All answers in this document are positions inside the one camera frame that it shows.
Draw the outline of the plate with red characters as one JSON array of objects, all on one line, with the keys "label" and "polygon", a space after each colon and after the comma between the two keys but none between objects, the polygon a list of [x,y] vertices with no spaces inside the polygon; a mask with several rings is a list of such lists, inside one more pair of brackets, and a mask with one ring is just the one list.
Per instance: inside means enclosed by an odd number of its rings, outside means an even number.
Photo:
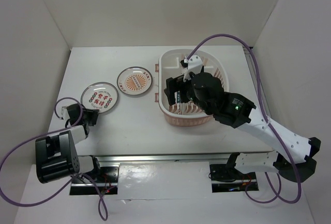
[{"label": "plate with red characters", "polygon": [[81,105],[86,109],[99,110],[106,113],[118,103],[119,93],[117,88],[108,82],[97,82],[88,86],[81,95]]}]

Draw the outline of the plate with dark blue rim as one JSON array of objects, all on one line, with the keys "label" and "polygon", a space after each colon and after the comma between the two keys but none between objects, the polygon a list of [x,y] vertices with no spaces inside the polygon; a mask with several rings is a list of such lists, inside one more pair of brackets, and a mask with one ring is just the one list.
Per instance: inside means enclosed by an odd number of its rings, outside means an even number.
[{"label": "plate with dark blue rim", "polygon": [[182,115],[182,102],[181,102],[181,94],[180,91],[176,93],[176,105],[177,105],[177,114]]}]

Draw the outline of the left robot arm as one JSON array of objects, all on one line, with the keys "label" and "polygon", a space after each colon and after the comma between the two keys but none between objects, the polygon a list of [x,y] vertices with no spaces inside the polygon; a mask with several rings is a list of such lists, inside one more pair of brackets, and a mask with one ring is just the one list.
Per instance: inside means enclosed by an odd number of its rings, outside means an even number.
[{"label": "left robot arm", "polygon": [[35,141],[36,174],[41,183],[83,173],[90,182],[98,181],[102,169],[93,155],[79,156],[76,144],[87,139],[97,123],[98,109],[87,109],[75,103],[62,107],[66,130]]}]

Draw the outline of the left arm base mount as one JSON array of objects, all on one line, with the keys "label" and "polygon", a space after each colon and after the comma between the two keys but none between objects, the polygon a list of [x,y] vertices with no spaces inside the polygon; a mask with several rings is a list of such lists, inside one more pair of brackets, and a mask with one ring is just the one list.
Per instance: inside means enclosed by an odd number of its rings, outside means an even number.
[{"label": "left arm base mount", "polygon": [[[100,174],[90,175],[90,177],[102,195],[118,194],[119,164],[101,166]],[[71,183],[69,194],[71,196],[92,196],[98,193],[89,179],[80,176]]]}]

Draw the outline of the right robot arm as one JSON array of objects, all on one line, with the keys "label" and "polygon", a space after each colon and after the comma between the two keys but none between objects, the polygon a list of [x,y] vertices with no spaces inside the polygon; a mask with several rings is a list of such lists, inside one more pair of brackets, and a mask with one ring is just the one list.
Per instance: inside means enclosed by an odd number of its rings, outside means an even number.
[{"label": "right robot arm", "polygon": [[246,132],[273,149],[267,153],[231,154],[225,167],[230,178],[251,172],[274,172],[289,181],[304,182],[315,173],[317,162],[313,157],[320,149],[319,139],[301,137],[263,117],[248,98],[224,91],[219,78],[201,72],[189,80],[178,76],[165,82],[164,92],[170,105],[176,103],[175,93],[180,93],[181,102],[192,101],[219,123]]}]

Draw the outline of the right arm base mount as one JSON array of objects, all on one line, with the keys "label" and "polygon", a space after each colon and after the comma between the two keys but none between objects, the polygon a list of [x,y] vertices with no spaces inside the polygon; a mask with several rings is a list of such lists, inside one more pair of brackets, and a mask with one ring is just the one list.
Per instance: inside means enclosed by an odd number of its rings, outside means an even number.
[{"label": "right arm base mount", "polygon": [[225,164],[209,165],[212,193],[258,191],[255,173],[242,174],[234,169],[227,169]]}]

